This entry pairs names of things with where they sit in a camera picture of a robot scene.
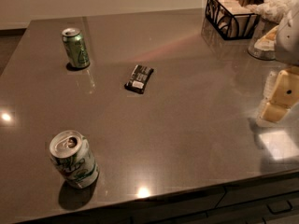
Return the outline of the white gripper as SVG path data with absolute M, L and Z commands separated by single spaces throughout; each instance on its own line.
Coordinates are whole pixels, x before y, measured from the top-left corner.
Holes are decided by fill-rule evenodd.
M 299 4 L 295 3 L 281 20 L 275 41 L 276 59 L 299 65 Z M 260 119 L 280 122 L 299 102 L 299 67 L 271 71 L 263 90 Z

